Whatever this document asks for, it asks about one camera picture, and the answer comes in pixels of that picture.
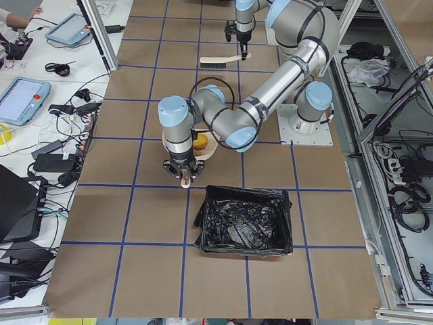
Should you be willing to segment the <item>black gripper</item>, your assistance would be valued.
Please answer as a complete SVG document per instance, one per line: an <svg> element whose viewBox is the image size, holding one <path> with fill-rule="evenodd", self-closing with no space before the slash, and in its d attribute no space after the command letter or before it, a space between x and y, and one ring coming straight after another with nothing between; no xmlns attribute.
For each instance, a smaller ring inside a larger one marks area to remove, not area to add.
<svg viewBox="0 0 433 325"><path fill-rule="evenodd" d="M241 51L241 60L246 60L248 57L248 42L251 40L252 31L240 31L236 27L236 23L234 21L226 21L226 25L224 28L226 42L231 42L231 38L233 35L236 36L237 41L240 43L240 51Z"/></svg>
<svg viewBox="0 0 433 325"><path fill-rule="evenodd" d="M189 177L189 181L193 182L194 178L198 177L204 170L205 162L203 160L175 160L168 159L162 164L163 168L173 177L179 178L182 182L184 174Z"/></svg>

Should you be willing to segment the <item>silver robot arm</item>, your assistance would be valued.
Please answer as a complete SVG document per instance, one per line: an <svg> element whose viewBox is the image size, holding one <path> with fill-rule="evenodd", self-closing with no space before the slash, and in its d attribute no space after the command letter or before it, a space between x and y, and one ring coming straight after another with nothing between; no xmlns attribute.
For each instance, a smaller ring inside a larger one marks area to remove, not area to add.
<svg viewBox="0 0 433 325"><path fill-rule="evenodd" d="M222 145L245 152L256 141L262 124L295 90L305 86L309 108L322 112L332 100L319 82L309 83L312 71L322 68L334 55L339 38L338 20L320 1L236 1L235 20L225 27L226 39L235 35L241 57L248 53L254 14L268 9L266 25L273 29L283 64L238 108L230 109L216 85L192 87L187 99L172 95L158 104L158 117L170 158L163 167L181 180L184 188L202 172L204 161L193 153L193 128L204 122L219 135Z"/></svg>
<svg viewBox="0 0 433 325"><path fill-rule="evenodd" d="M299 31L297 21L300 14L300 4L296 1L236 1L235 21L227 22L225 27L226 40L235 35L240 45L240 55L227 58L228 62L245 60L248 57L248 43L254 29L254 14L268 7L266 26L274 30L275 40L280 46L280 52L285 61L290 60L297 49L294 36Z"/></svg>

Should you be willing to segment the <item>person forearm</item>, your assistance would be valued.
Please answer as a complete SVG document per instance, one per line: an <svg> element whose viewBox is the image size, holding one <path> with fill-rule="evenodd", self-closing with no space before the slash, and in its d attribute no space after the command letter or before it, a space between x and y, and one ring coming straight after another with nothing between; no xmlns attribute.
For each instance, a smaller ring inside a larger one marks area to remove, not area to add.
<svg viewBox="0 0 433 325"><path fill-rule="evenodd" d="M1 8L1 22L5 23L6 26L8 26L10 28L25 29L28 26L28 24L30 23L30 21L37 14L41 14L41 13L43 13L43 8L42 7L36 7L31 11L29 18L24 19L21 16L17 16L15 14Z"/></svg>

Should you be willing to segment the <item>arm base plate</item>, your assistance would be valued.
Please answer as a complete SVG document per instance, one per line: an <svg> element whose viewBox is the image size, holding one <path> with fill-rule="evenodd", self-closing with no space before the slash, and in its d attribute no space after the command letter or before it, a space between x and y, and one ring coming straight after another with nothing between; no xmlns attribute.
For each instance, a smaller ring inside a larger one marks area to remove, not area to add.
<svg viewBox="0 0 433 325"><path fill-rule="evenodd" d="M295 104L281 104L277 110L280 142L294 146L333 146L328 116L323 112L317 122L306 122L298 115Z"/></svg>
<svg viewBox="0 0 433 325"><path fill-rule="evenodd" d="M278 46L279 43L277 42L277 39L275 37L275 31L272 28L265 27L266 31L266 38L267 38L267 45L269 46Z"/></svg>

